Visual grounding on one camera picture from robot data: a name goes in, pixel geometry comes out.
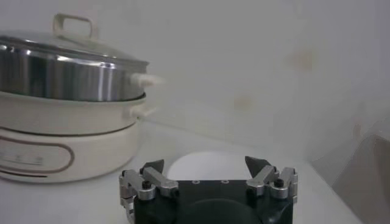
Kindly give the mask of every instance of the pot handle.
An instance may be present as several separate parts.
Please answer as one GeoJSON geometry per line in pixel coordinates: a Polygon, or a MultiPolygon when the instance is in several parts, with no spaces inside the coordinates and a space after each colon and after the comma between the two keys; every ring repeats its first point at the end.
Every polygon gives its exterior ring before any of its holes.
{"type": "Polygon", "coordinates": [[[144,119],[158,110],[157,107],[145,108],[143,104],[132,106],[130,109],[130,115],[144,119]]]}
{"type": "Polygon", "coordinates": [[[98,28],[93,25],[92,21],[88,18],[80,17],[80,16],[74,16],[74,15],[67,15],[58,13],[54,16],[53,19],[53,34],[57,37],[64,37],[72,40],[86,40],[86,41],[93,41],[97,40],[98,35],[98,28]],[[90,33],[88,36],[82,36],[78,35],[76,33],[72,33],[69,31],[64,30],[63,24],[66,19],[74,19],[86,22],[90,25],[90,33]]]}
{"type": "Polygon", "coordinates": [[[129,83],[131,84],[136,83],[140,87],[148,87],[148,86],[164,84],[165,79],[157,75],[135,73],[129,77],[129,83]]]}

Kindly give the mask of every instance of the white countertop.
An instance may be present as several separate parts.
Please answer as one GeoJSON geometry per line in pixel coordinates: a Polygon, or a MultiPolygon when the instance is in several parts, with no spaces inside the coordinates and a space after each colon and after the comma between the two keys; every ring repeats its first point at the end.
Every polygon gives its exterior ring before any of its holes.
{"type": "MultiPolygon", "coordinates": [[[[176,128],[144,123],[143,145],[123,169],[139,169],[145,162],[165,159],[165,172],[191,152],[224,151],[268,159],[277,167],[295,167],[299,173],[294,223],[361,223],[308,162],[272,155],[269,151],[232,145],[176,128]]],[[[119,205],[118,175],[62,184],[27,184],[0,179],[1,224],[112,224],[127,223],[119,205]]]]}

